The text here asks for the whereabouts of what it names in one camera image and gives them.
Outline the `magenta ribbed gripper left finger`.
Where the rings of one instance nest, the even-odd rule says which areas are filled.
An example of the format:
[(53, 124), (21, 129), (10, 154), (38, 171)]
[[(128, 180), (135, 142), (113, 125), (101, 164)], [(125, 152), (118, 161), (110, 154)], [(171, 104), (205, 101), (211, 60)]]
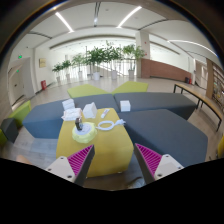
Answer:
[(68, 157), (58, 157), (46, 168), (46, 171), (78, 186), (82, 186), (85, 182), (94, 155), (94, 146), (90, 145)]

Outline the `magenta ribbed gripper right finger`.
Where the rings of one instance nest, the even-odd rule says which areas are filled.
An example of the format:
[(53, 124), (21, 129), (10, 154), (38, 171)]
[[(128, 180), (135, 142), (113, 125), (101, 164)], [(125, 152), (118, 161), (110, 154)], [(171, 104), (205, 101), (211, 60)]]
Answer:
[(183, 169), (183, 166), (171, 155), (161, 155), (140, 144), (134, 145), (134, 153), (146, 184)]

